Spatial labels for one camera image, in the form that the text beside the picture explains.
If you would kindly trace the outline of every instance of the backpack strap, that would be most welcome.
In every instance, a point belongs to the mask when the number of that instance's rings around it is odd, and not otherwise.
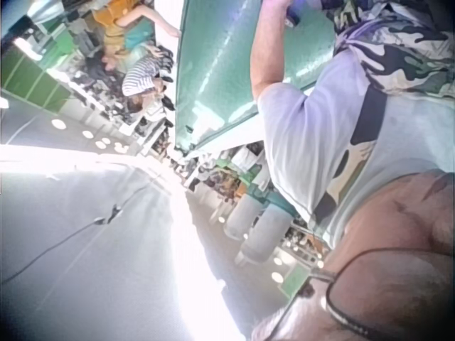
[[[331,217],[370,158],[384,120],[387,95],[369,85],[353,135],[327,190],[313,211],[309,227]]]

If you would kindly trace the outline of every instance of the hand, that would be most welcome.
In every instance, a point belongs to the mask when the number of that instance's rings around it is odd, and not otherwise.
[[[144,46],[156,58],[162,58],[164,56],[164,52],[161,52],[161,50],[155,45],[144,43],[142,46]]]
[[[171,37],[175,37],[175,38],[180,38],[182,36],[182,32],[180,30],[178,30],[177,28],[175,27],[170,27],[166,30],[166,32],[171,36]]]

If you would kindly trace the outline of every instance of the fluorescent light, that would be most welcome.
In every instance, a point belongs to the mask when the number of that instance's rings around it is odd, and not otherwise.
[[[95,144],[99,149],[106,149],[106,145],[102,143],[101,141],[96,141]]]
[[[281,257],[283,263],[285,263],[287,265],[293,264],[295,262],[294,257],[291,256],[290,254],[288,254],[287,252],[282,252],[280,254],[280,257]]]
[[[84,137],[86,137],[87,139],[93,139],[93,137],[94,137],[93,134],[92,134],[92,132],[91,132],[91,131],[88,131],[88,130],[84,130],[84,131],[82,132],[82,135],[84,135]]]
[[[278,274],[277,272],[272,272],[272,279],[277,283],[284,282],[283,276],[281,274]]]
[[[278,266],[283,265],[283,261],[278,257],[273,258],[273,262]]]
[[[59,130],[63,130],[63,129],[66,129],[66,124],[64,121],[62,121],[61,119],[53,119],[52,121],[50,121],[52,123],[52,125],[59,129]]]
[[[9,103],[6,98],[0,97],[0,108],[2,109],[8,109],[9,108]]]
[[[14,40],[14,45],[17,46],[19,50],[24,52],[30,59],[33,60],[43,59],[43,56],[33,51],[31,44],[23,38],[17,38],[16,40]]]
[[[55,69],[47,69],[46,72],[54,79],[60,80],[61,82],[68,83],[71,79],[68,75],[62,71]]]
[[[122,147],[122,145],[120,146],[115,146],[114,147],[114,150],[119,153],[119,154],[125,154],[127,152],[127,150],[125,149],[125,147]]]

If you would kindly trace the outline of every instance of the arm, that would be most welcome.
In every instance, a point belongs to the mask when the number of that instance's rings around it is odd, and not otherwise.
[[[284,19],[291,0],[264,0],[251,51],[251,88],[255,100],[284,77]]]
[[[142,16],[153,21],[156,25],[162,27],[170,36],[180,37],[181,32],[168,23],[157,11],[145,6],[140,5],[135,7],[132,11],[117,19],[116,24],[120,27],[126,27],[133,21],[141,18]]]

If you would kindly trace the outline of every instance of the black wire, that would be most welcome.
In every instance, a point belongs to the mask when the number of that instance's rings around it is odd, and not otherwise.
[[[38,256],[36,256],[32,261],[30,261],[27,265],[25,265],[21,270],[17,271],[15,274],[9,276],[7,279],[4,279],[2,282],[1,282],[1,285],[5,285],[9,282],[11,282],[12,280],[14,280],[16,277],[18,277],[19,275],[21,275],[25,270],[27,270],[30,266],[32,266],[34,263],[36,263],[42,256],[44,256],[45,254],[47,254],[48,252],[56,249],[57,247],[59,247],[60,245],[66,243],[68,240],[70,240],[71,238],[73,238],[74,236],[76,236],[77,234],[81,233],[82,231],[85,231],[86,229],[88,229],[89,227],[93,226],[93,225],[105,225],[105,224],[110,224],[111,221],[117,217],[123,210],[123,207],[125,207],[128,202],[130,202],[136,195],[138,195],[140,192],[142,192],[143,190],[145,190],[146,188],[148,188],[150,185],[152,185],[154,183],[154,181],[156,179],[158,179],[161,174],[163,173],[163,171],[161,171],[155,178],[151,179],[149,183],[147,183],[145,186],[142,186],[140,187],[139,189],[135,190],[122,204],[122,206],[118,207],[117,204],[115,204],[113,207],[112,207],[112,212],[111,212],[111,215],[109,218],[105,219],[105,218],[98,218],[96,219],[94,222],[91,222],[89,225],[86,225],[84,226],[83,228],[79,229],[78,231],[70,234],[68,237],[64,238],[63,240],[61,240],[60,242],[58,242],[57,244],[51,246],[51,247],[48,247],[46,250],[44,250],[43,252],[41,252]]]
[[[38,256],[36,256],[30,263],[28,263],[27,265],[25,265],[21,270],[17,271],[15,274],[9,276],[7,279],[4,279],[2,282],[1,282],[1,285],[5,285],[9,282],[11,282],[12,280],[14,280],[17,276],[19,276],[20,274],[22,274],[25,270],[27,270],[30,266],[32,266],[34,263],[37,262],[37,260],[39,260],[42,256],[44,256],[45,254],[47,254],[48,252],[54,250],[55,248],[59,247],[60,245],[64,244],[65,242],[67,242],[68,240],[70,240],[71,238],[73,238],[75,235],[81,233],[82,231],[85,231],[86,229],[88,229],[89,227],[93,226],[93,225],[102,225],[104,224],[104,219],[99,219],[99,220],[95,220],[94,222],[91,222],[89,223],[89,225],[86,225],[84,226],[82,229],[79,229],[78,231],[70,234],[68,237],[64,238],[63,240],[61,240],[60,242],[58,242],[57,244],[51,246],[51,247],[48,247],[46,250],[44,250],[43,252],[41,252]]]

